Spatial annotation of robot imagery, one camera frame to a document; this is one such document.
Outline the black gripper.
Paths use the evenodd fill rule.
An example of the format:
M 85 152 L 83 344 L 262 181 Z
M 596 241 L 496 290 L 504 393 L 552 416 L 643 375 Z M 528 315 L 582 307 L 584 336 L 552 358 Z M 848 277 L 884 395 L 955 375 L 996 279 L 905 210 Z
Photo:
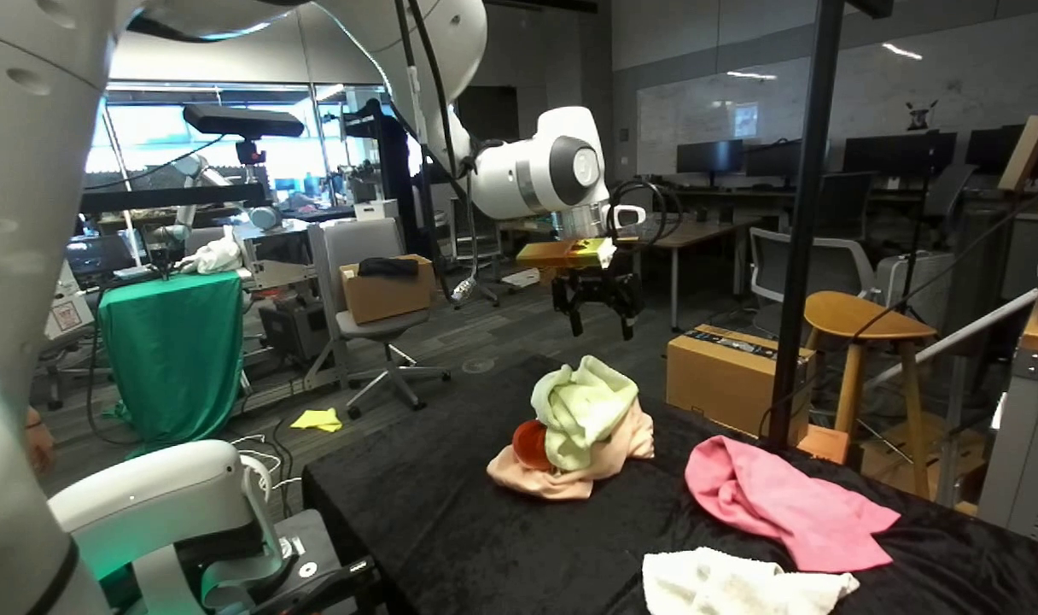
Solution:
M 624 342 L 635 337 L 643 297 L 627 277 L 600 268 L 568 268 L 552 279 L 552 307 L 568 315 L 571 336 L 584 336 L 582 303 L 600 301 L 619 309 L 619 332 Z

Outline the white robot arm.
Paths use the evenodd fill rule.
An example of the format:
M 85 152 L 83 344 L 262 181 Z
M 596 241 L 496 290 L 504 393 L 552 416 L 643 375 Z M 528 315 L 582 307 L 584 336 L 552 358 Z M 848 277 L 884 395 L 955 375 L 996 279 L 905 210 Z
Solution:
M 482 0 L 0 0 L 0 460 L 23 456 L 33 358 L 83 200 L 114 51 L 134 25 L 220 45 L 320 11 L 438 156 L 466 156 L 453 100 L 487 46 Z

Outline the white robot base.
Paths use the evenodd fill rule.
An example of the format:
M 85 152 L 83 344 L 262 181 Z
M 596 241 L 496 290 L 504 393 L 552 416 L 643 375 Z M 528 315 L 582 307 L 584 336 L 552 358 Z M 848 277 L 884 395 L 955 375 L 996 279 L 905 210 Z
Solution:
M 0 393 L 0 615 L 319 615 L 353 587 L 324 519 L 271 519 L 228 440 L 44 494 Z

